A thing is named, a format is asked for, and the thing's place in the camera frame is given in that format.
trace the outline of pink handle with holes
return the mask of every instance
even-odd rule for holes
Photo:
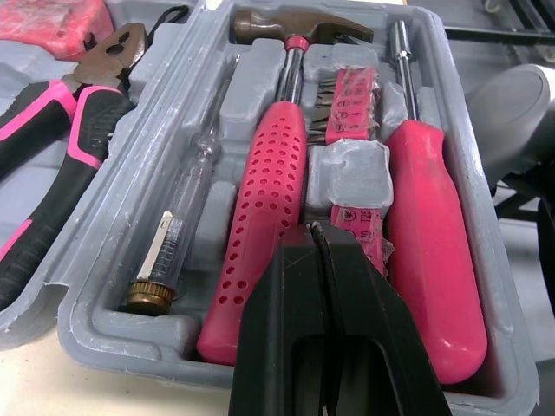
[[[274,103],[258,126],[216,294],[197,343],[207,362],[234,365],[241,315],[279,239],[298,222],[306,162],[303,112]]]

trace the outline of black cord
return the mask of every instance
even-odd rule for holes
[[[169,20],[166,20],[169,15],[172,13],[177,13],[174,17]],[[189,6],[173,6],[172,8],[166,10],[164,13],[161,14],[160,18],[156,21],[153,26],[153,29],[147,36],[148,45],[152,45],[154,42],[154,32],[162,23],[177,23],[179,20],[184,18],[189,14]]]

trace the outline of table surface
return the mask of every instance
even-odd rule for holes
[[[0,386],[2,416],[223,416],[229,404],[229,392],[82,367],[62,350],[55,329],[28,345],[0,352]]]

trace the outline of tool kit case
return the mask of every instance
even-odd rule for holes
[[[116,28],[134,22],[144,23],[147,30],[164,10],[178,4],[184,2],[106,1]],[[408,23],[421,117],[446,135],[444,157],[462,205],[488,339],[484,363],[469,380],[445,388],[447,401],[457,416],[529,414],[539,393],[537,371],[441,20],[416,7],[341,0],[187,5],[191,12],[186,23],[165,23],[157,30],[153,46],[129,78],[129,98],[136,109],[118,122],[109,157],[23,293],[0,312],[0,348],[33,341],[57,322],[63,348],[87,367],[229,389],[233,367],[202,362],[196,343],[224,262],[252,136],[274,100],[285,61],[281,41],[236,43],[231,19],[246,8],[267,15],[315,10],[374,30],[374,41],[368,45],[309,47],[301,108],[308,127],[322,79],[336,76],[340,68],[376,67],[383,97],[377,105],[376,119],[382,124],[376,129],[377,139],[389,134],[399,124],[396,117],[406,112],[391,84],[396,77],[388,36],[389,26],[402,19]],[[172,197],[186,150],[201,133],[206,109],[238,57],[219,110],[221,154],[170,312],[151,317],[122,311],[129,282],[139,272]],[[54,60],[39,47],[0,41],[0,114],[28,83],[59,79],[74,66]],[[48,190],[65,146],[54,143],[0,183],[0,244]],[[376,187],[386,200],[390,186]],[[18,198],[23,189],[27,195]],[[317,193],[317,186],[308,192]]]

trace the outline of hammer head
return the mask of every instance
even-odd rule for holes
[[[342,17],[300,10],[276,16],[262,16],[251,10],[240,10],[233,22],[239,43],[252,43],[259,37],[286,41],[291,36],[302,36],[310,43],[332,44],[337,35],[348,35],[372,42],[374,32],[361,24]]]

